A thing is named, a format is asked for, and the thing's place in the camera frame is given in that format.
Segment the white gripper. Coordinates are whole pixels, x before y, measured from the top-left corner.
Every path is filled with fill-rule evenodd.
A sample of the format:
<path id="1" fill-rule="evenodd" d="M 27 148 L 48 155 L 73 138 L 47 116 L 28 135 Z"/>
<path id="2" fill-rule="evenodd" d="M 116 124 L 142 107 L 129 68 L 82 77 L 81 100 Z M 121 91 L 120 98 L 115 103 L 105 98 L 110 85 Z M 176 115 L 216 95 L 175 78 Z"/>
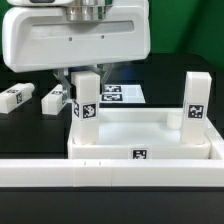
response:
<path id="1" fill-rule="evenodd" d="M 67 99 L 76 98 L 68 68 L 94 65 L 105 86 L 113 66 L 104 63 L 149 52 L 147 3 L 14 3 L 3 18 L 4 63 L 15 72 L 54 69 Z"/>

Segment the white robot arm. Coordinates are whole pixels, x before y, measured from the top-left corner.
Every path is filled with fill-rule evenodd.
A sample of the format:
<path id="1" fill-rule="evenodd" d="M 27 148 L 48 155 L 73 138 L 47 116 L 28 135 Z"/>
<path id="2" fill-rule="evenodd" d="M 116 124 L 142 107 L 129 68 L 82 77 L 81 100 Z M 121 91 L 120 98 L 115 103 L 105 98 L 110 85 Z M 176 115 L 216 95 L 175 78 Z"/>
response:
<path id="1" fill-rule="evenodd" d="M 72 67 L 142 60 L 151 50 L 148 0 L 7 0 L 4 63 L 15 72 L 54 69 L 67 96 Z"/>

